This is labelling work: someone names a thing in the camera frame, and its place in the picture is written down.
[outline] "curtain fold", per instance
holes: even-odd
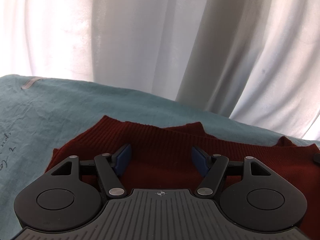
[[[0,76],[137,89],[320,140],[320,0],[0,0]]]

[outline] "teal fabric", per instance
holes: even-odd
[[[21,227],[13,201],[25,186],[43,174],[53,148],[84,132],[103,115],[158,127],[200,121],[220,139],[271,146],[281,134],[182,106],[140,91],[92,82],[41,79],[21,87],[31,77],[0,78],[0,239],[11,239]],[[320,142],[290,138],[300,146]]]

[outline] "red sweater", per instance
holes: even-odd
[[[55,149],[47,170],[70,155],[92,160],[96,155],[116,152],[125,143],[131,144],[132,160],[120,181],[128,192],[132,188],[190,188],[194,191],[203,178],[191,161],[192,146],[199,146],[209,155],[224,155],[231,161],[254,156],[305,195],[308,209],[300,229],[311,239],[320,240],[320,166],[313,162],[313,155],[320,150],[315,144],[297,147],[281,137],[275,146],[256,146],[217,139],[206,134],[200,122],[158,128],[104,116],[92,128],[59,150]],[[226,186],[238,180],[228,177]]]

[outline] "silver pin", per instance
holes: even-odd
[[[208,196],[213,193],[212,189],[208,187],[201,187],[200,189],[197,190],[198,194],[203,195],[203,196]]]
[[[109,194],[113,196],[120,196],[124,193],[124,189],[119,187],[114,187],[111,190],[109,190]]]

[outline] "grooved gray panel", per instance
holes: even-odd
[[[135,189],[110,200],[102,214],[67,233],[39,233],[27,228],[16,240],[307,240],[296,228],[277,234],[250,232],[229,222],[212,200],[187,189]]]

